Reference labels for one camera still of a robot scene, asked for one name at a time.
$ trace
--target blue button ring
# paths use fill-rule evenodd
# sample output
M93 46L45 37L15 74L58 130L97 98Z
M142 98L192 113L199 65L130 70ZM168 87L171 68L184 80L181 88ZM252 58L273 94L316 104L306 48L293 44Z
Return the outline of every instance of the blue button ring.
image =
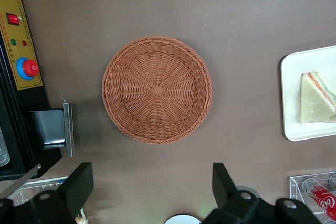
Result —
M25 62L26 60L28 60L28 58L26 58L26 57L19 58L16 62L16 69L17 69L17 72L19 73L19 75L22 77L22 79L24 79L26 81L30 81L34 77L26 75L26 73L23 70L23 62Z

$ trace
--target yellow panel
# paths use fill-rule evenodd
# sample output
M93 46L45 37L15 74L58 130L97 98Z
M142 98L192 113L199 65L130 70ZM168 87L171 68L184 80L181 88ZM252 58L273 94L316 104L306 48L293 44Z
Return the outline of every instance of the yellow panel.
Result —
M34 76L32 80L26 81L16 70L16 62L21 57L37 62L21 0L0 0L0 3L0 31L5 43L17 90L42 86L40 74ZM19 24L10 24L6 13L17 15ZM16 45L11 43L12 39L16 41Z

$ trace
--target white tray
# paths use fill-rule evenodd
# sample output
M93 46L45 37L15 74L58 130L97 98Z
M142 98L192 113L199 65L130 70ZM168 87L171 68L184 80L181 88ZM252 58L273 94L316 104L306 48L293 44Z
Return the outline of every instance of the white tray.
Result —
M335 123L300 122L300 88L303 73L320 72L336 91L336 46L286 56L281 63L283 124L291 141L336 135Z

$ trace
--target wicker basket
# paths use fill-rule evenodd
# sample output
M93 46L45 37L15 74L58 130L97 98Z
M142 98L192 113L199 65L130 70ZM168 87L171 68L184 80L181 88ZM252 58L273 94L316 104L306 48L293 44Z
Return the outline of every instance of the wicker basket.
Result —
M122 48L102 82L108 115L131 138L176 142L197 129L212 99L204 61L173 38L145 37Z

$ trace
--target sandwich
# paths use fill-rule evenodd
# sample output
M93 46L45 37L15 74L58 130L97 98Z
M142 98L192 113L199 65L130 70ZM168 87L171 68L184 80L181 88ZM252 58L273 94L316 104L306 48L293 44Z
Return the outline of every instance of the sandwich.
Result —
M301 122L336 123L336 95L318 72L302 75Z

